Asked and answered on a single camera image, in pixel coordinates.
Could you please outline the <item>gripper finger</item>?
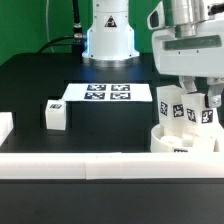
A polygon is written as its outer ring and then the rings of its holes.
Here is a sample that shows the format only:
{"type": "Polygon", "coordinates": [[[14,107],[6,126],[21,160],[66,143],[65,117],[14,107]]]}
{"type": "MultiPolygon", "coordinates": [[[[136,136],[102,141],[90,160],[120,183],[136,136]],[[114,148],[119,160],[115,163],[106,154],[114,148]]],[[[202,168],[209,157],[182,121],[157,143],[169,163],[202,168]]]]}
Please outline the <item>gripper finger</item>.
{"type": "Polygon", "coordinates": [[[187,93],[194,93],[197,91],[195,78],[192,76],[180,76],[179,83],[187,93]]]}
{"type": "Polygon", "coordinates": [[[222,92],[224,91],[224,78],[213,77],[207,79],[209,86],[207,93],[207,105],[209,108],[218,108],[221,106],[222,92]]]}

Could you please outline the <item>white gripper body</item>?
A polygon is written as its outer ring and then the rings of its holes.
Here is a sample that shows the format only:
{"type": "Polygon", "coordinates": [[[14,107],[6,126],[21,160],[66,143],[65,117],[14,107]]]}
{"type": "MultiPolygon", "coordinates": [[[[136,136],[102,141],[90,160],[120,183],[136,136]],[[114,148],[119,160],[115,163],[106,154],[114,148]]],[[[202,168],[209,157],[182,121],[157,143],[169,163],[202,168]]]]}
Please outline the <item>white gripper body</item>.
{"type": "Polygon", "coordinates": [[[155,31],[153,55],[160,74],[224,77],[224,19],[198,24],[197,36],[178,39],[174,29],[155,31]]]}

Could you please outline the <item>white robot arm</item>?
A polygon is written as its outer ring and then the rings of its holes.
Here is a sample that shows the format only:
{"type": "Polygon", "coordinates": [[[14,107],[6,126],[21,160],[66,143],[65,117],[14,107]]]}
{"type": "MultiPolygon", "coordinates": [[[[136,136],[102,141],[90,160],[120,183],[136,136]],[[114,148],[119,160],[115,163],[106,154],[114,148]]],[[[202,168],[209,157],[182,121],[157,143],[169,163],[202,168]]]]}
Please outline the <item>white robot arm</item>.
{"type": "MultiPolygon", "coordinates": [[[[83,60],[101,67],[136,61],[129,0],[92,0],[93,23],[87,31],[83,60]]],[[[187,92],[205,77],[205,105],[219,107],[224,91],[224,0],[159,0],[147,17],[157,71],[176,75],[187,92]]]]}

